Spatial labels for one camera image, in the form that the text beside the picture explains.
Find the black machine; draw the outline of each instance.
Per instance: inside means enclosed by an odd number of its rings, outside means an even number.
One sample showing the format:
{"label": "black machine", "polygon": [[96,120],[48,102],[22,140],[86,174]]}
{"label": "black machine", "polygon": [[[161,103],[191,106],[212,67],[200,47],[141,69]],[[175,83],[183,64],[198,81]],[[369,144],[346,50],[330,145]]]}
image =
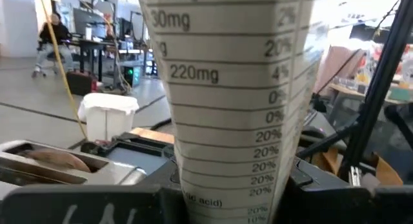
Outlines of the black machine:
{"label": "black machine", "polygon": [[[350,168],[360,165],[373,125],[410,36],[413,26],[411,4],[413,0],[401,0],[359,114],[337,134],[297,153],[276,223],[413,223],[413,187],[369,190],[350,187],[346,182],[349,181]],[[340,178],[300,159],[324,151],[344,137],[349,137],[349,142],[339,171]],[[157,156],[162,155],[163,151],[169,152],[167,156],[170,160],[135,186],[42,185],[19,188],[3,200],[0,223],[189,223],[179,185],[179,172],[170,154],[171,146],[134,136],[121,136],[113,144],[124,148],[129,145],[129,150]],[[82,151],[105,156],[113,148],[112,145],[106,150],[85,146]],[[261,215],[248,215],[251,219],[246,219],[245,223],[262,223],[259,222]]]}
{"label": "black machine", "polygon": [[90,72],[73,70],[66,73],[66,78],[72,94],[85,96],[97,92],[97,78]]}
{"label": "black machine", "polygon": [[120,63],[120,67],[126,82],[132,88],[138,86],[141,81],[142,66],[136,61],[125,61]]}
{"label": "black machine", "polygon": [[[351,188],[296,158],[276,223],[412,223],[412,195],[411,187]],[[1,207],[4,224],[186,224],[187,217],[173,157],[135,186],[28,186]]]}

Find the black metal frame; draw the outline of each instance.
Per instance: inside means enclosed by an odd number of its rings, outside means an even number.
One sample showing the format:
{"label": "black metal frame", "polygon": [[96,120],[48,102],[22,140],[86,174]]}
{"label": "black metal frame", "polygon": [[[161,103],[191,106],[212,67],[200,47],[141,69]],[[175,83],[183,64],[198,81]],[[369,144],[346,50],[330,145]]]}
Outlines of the black metal frame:
{"label": "black metal frame", "polygon": [[[92,9],[94,9],[94,1],[95,0],[90,0],[91,1],[91,3],[92,3],[92,6],[91,6],[91,8]],[[104,2],[107,2],[107,3],[110,3],[110,5],[112,5],[112,8],[113,8],[113,13],[112,13],[112,15],[113,15],[113,17],[112,17],[112,19],[113,19],[113,23],[112,23],[112,32],[113,32],[113,38],[114,38],[114,41],[117,41],[117,39],[116,39],[116,24],[115,24],[115,21],[116,21],[116,15],[117,15],[117,12],[116,12],[116,10],[117,10],[117,6],[116,6],[116,4],[114,3],[114,2],[111,2],[111,1],[109,1],[109,0],[103,0]],[[117,61],[117,54],[115,54],[115,60],[114,60],[114,68],[116,68],[116,61]],[[116,87],[116,85],[117,85],[117,76],[116,76],[116,69],[115,69],[115,74],[114,74],[114,85],[115,85],[115,87]]]}
{"label": "black metal frame", "polygon": [[358,166],[376,124],[392,77],[400,62],[407,39],[413,27],[413,0],[401,0],[388,39],[383,47],[376,73],[374,73],[365,100],[360,107],[359,116],[351,125],[337,131],[337,134],[309,146],[308,150],[299,152],[301,158],[309,157],[315,152],[326,150],[331,144],[350,136],[344,158],[340,166],[339,177],[348,181],[351,166]]}
{"label": "black metal frame", "polygon": [[81,152],[106,158],[116,148],[123,148],[158,157],[165,156],[171,158],[174,156],[173,144],[147,139],[128,132],[112,138],[112,142],[109,145],[98,145],[91,142],[83,143]]}

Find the desk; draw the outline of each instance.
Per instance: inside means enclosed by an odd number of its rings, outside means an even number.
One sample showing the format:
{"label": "desk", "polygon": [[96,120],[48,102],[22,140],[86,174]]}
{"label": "desk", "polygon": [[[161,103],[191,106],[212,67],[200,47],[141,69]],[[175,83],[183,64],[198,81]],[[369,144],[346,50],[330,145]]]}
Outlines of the desk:
{"label": "desk", "polygon": [[[364,99],[364,97],[365,97],[364,94],[361,94],[361,93],[359,93],[359,92],[357,92],[357,91],[348,89],[348,88],[346,88],[346,87],[344,87],[344,86],[342,86],[342,85],[336,85],[336,84],[331,83],[331,84],[329,84],[328,86],[329,86],[332,90],[334,90],[335,93],[337,93],[337,92],[342,92],[342,93],[345,93],[345,94],[348,94],[348,95],[351,95],[351,96],[359,97],[360,99]],[[404,103],[403,101],[396,101],[396,100],[393,100],[393,99],[385,99],[385,101],[386,101],[387,103],[392,103],[392,104],[402,104],[402,103]]]}
{"label": "desk", "polygon": [[107,42],[96,42],[86,39],[79,39],[76,41],[69,42],[69,45],[78,46],[80,48],[80,71],[85,71],[85,60],[84,60],[84,52],[85,50],[90,51],[90,71],[94,73],[95,68],[95,55],[92,50],[98,50],[98,66],[97,66],[97,78],[99,81],[102,81],[102,67],[103,67],[103,58],[102,58],[102,51],[108,46],[114,46],[113,43]]}

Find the cluttered table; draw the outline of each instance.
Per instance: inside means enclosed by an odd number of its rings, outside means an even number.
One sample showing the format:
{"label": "cluttered table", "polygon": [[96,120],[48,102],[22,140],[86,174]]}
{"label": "cluttered table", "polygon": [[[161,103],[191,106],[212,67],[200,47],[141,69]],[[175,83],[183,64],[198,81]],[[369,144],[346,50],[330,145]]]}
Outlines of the cluttered table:
{"label": "cluttered table", "polygon": [[[342,92],[342,93],[348,94],[348,95],[359,96],[361,99],[364,99],[364,97],[365,97],[364,94],[359,93],[355,90],[351,90],[349,88],[346,88],[343,85],[337,85],[337,84],[331,83],[331,84],[329,84],[329,87],[332,90],[335,90],[336,92]],[[402,103],[404,103],[402,101],[396,101],[396,100],[393,100],[393,99],[385,99],[385,101],[388,102],[388,103],[393,103],[393,104],[402,104]]]}

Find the wooden table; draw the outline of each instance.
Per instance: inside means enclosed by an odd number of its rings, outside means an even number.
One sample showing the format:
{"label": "wooden table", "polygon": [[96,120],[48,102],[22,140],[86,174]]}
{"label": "wooden table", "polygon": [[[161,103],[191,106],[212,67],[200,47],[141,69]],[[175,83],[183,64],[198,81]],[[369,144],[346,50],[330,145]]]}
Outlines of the wooden table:
{"label": "wooden table", "polygon": [[[331,89],[333,89],[333,90],[335,90],[335,91],[337,91],[337,92],[342,92],[342,93],[345,93],[345,94],[348,94],[348,95],[353,95],[353,96],[359,96],[360,99],[364,99],[364,97],[366,96],[366,95],[361,94],[361,93],[359,93],[359,92],[357,92],[357,91],[348,89],[348,88],[346,88],[346,87],[344,87],[344,86],[342,86],[342,85],[336,85],[336,84],[331,83],[331,84],[329,84],[328,86],[329,86]],[[404,103],[403,101],[396,101],[396,100],[393,100],[393,99],[385,99],[385,101],[388,102],[388,103],[392,103],[392,104],[402,104],[402,103]]]}
{"label": "wooden table", "polygon": [[141,137],[145,137],[148,139],[158,140],[165,143],[174,144],[175,137],[172,134],[165,134],[153,130],[145,130],[142,128],[135,128],[131,132],[131,134],[136,134]]}

